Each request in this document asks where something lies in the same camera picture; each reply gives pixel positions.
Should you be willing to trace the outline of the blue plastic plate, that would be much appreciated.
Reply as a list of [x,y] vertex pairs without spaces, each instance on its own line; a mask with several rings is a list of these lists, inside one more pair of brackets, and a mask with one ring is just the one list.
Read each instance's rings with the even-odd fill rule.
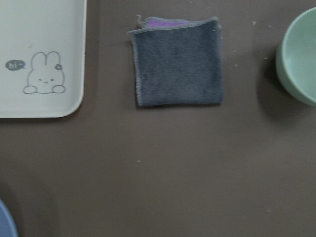
[[15,222],[2,200],[0,201],[0,237],[19,237]]

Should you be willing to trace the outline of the grey folded cloth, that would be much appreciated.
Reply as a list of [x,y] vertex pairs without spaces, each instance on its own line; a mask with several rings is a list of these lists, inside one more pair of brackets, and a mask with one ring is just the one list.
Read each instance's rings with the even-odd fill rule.
[[130,31],[139,106],[223,101],[221,25],[148,17]]

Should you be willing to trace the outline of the cream rabbit tray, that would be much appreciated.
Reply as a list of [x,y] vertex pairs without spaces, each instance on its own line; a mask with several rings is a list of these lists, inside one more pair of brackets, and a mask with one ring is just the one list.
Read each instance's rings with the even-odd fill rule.
[[0,3],[1,118],[58,118],[84,95],[87,1]]

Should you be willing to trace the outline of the green bowl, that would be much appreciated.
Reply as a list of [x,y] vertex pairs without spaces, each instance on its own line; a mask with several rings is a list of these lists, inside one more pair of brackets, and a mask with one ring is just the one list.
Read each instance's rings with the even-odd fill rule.
[[283,88],[298,101],[316,105],[316,9],[296,17],[276,53],[276,72]]

